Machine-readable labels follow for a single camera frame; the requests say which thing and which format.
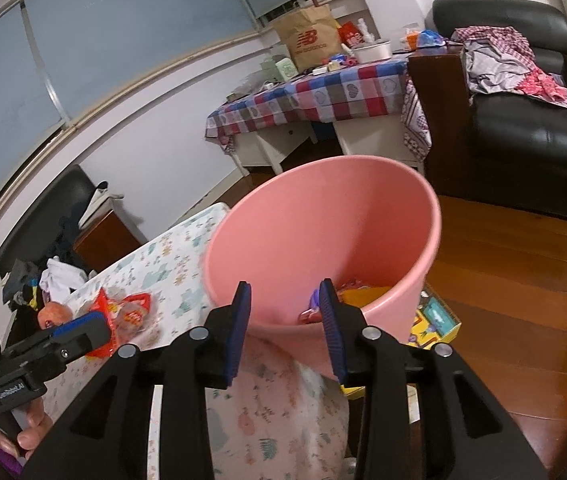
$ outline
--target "red bag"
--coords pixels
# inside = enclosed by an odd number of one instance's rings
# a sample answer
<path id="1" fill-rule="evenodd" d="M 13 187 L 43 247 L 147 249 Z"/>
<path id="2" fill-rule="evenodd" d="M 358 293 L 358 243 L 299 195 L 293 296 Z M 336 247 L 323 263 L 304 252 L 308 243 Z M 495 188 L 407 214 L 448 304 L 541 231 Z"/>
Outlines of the red bag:
<path id="1" fill-rule="evenodd" d="M 100 288 L 90 312 L 101 312 L 108 322 L 112 336 L 102 347 L 92 350 L 87 356 L 107 358 L 116 352 L 121 345 L 125 345 L 143 324 L 143 319 L 150 312 L 151 296 L 144 292 L 132 294 L 116 302 L 108 298 L 103 288 Z"/>
<path id="2" fill-rule="evenodd" d="M 341 43 L 349 47 L 363 43 L 363 36 L 353 22 L 345 22 L 339 27 L 339 38 L 341 38 Z"/>

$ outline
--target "yellow box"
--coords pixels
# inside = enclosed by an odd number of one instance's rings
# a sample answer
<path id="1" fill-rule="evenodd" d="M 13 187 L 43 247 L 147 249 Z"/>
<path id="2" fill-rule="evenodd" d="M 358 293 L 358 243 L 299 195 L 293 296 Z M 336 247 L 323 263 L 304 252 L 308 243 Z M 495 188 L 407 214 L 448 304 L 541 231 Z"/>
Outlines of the yellow box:
<path id="1" fill-rule="evenodd" d="M 419 298 L 417 316 L 412 325 L 408 343 L 417 348 L 429 349 L 435 343 L 449 343 L 459 333 L 461 321 L 450 307 L 425 283 Z M 359 399 L 365 394 L 363 386 L 341 387 L 348 400 Z"/>

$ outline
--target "screw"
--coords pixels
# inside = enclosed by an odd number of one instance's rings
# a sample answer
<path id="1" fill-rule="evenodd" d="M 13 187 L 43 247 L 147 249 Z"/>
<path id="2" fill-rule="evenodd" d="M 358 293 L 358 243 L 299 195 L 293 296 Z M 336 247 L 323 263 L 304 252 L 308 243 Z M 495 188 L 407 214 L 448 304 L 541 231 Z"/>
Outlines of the screw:
<path id="1" fill-rule="evenodd" d="M 446 343 L 435 345 L 435 352 L 441 357 L 450 357 L 452 355 L 452 347 Z"/>
<path id="2" fill-rule="evenodd" d="M 381 337 L 381 330 L 379 330 L 375 326 L 367 326 L 363 330 L 361 330 L 361 335 L 364 336 L 366 339 L 379 339 Z"/>
<path id="3" fill-rule="evenodd" d="M 195 341 L 203 341 L 205 338 L 209 336 L 210 332 L 204 326 L 196 326 L 192 330 L 190 330 L 190 339 L 194 339 Z"/>
<path id="4" fill-rule="evenodd" d="M 134 345 L 123 345 L 121 348 L 117 350 L 119 357 L 123 359 L 127 359 L 128 357 L 132 357 L 135 353 L 137 353 L 137 347 Z"/>

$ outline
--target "pink bucket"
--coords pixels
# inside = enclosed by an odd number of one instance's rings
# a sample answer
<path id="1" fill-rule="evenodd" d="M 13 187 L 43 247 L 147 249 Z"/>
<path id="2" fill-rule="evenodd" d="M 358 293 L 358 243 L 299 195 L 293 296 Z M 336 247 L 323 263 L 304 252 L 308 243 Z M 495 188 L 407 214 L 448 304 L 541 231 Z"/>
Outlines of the pink bucket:
<path id="1" fill-rule="evenodd" d="M 416 171 L 379 156 L 324 158 L 273 178 L 230 211 L 205 254 L 204 284 L 219 306 L 246 280 L 249 333 L 332 376 L 322 325 L 297 323 L 319 282 L 393 285 L 363 313 L 407 342 L 440 235 L 439 202 Z"/>

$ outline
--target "purple sleeve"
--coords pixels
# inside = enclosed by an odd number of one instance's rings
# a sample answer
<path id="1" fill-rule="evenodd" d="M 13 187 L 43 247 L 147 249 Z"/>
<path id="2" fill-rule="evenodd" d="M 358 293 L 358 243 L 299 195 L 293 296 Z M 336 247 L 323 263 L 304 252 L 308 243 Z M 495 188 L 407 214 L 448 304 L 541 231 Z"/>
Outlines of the purple sleeve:
<path id="1" fill-rule="evenodd" d="M 19 464 L 17 459 L 12 455 L 7 454 L 3 449 L 0 448 L 0 464 L 6 468 L 6 470 L 15 478 L 17 478 L 23 469 L 23 466 Z"/>

